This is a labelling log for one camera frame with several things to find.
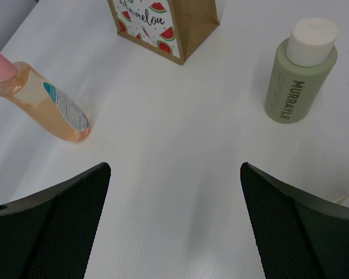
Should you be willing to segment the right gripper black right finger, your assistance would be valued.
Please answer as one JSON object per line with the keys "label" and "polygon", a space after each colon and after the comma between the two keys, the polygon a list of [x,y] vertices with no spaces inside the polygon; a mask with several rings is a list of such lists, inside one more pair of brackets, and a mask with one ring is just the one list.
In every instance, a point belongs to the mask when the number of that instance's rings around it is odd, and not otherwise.
{"label": "right gripper black right finger", "polygon": [[349,278],[349,208],[255,166],[240,180],[266,278]]}

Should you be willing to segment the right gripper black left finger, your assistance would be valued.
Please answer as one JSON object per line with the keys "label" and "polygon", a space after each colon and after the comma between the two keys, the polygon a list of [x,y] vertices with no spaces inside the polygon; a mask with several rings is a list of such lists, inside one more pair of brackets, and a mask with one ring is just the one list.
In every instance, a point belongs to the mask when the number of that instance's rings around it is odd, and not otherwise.
{"label": "right gripper black left finger", "polygon": [[84,278],[111,178],[103,162],[0,205],[0,278]]}

